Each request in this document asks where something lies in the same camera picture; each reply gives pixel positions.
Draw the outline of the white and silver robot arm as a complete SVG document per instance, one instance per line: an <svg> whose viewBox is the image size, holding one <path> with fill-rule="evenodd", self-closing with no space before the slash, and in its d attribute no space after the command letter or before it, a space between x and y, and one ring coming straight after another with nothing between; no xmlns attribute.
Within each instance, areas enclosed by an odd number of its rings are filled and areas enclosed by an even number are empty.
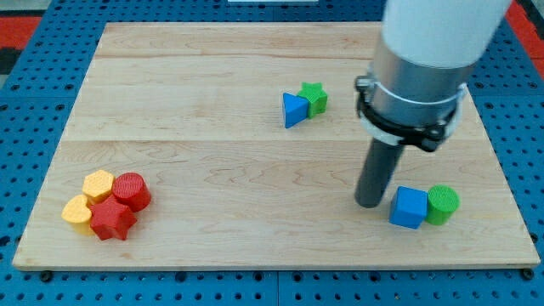
<svg viewBox="0 0 544 306"><path fill-rule="evenodd" d="M510 0L388 0L357 112L378 142L433 152L456 130L467 81Z"/></svg>

